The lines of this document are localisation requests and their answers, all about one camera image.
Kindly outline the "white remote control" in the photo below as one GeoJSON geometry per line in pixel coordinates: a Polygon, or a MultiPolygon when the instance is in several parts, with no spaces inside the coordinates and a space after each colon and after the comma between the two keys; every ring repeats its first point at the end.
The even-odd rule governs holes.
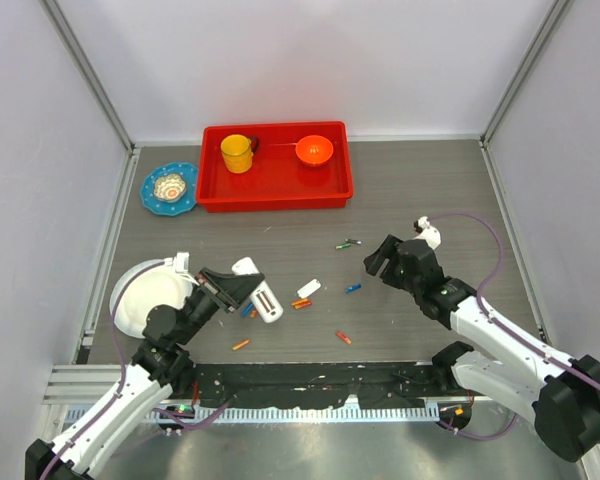
{"type": "MultiPolygon", "coordinates": [[[[250,257],[244,257],[238,260],[232,265],[231,271],[239,276],[260,273],[256,264],[250,257]]],[[[284,313],[281,303],[278,301],[273,290],[265,280],[256,287],[249,299],[253,304],[254,309],[267,324],[278,321],[284,313]]]]}

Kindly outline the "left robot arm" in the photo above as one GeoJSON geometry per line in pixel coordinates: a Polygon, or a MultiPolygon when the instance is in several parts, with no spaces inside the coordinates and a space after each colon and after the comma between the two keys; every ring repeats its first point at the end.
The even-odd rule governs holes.
{"type": "Polygon", "coordinates": [[[25,452],[26,479],[94,479],[129,434],[157,405],[185,397],[194,363],[183,347],[220,310],[234,312],[265,281],[261,273],[221,274],[208,268],[193,277],[180,308],[154,307],[144,339],[122,366],[119,379],[76,423],[25,452]]]}

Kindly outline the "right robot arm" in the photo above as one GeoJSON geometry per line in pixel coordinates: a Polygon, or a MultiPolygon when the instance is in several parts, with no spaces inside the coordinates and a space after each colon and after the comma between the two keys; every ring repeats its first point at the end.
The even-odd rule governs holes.
{"type": "Polygon", "coordinates": [[[561,352],[492,309],[438,264],[437,242],[389,235],[364,261],[367,274],[408,292],[428,318],[471,340],[435,357],[431,380],[445,395],[484,394],[529,422],[545,446],[576,462],[600,444],[600,362],[561,352]]]}

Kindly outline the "white battery cover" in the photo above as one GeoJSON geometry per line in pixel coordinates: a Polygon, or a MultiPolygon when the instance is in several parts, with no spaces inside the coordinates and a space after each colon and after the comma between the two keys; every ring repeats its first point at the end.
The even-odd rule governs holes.
{"type": "Polygon", "coordinates": [[[317,279],[312,279],[305,285],[303,285],[300,289],[297,290],[297,295],[299,298],[308,298],[315,292],[319,291],[321,288],[321,283],[317,279]]]}

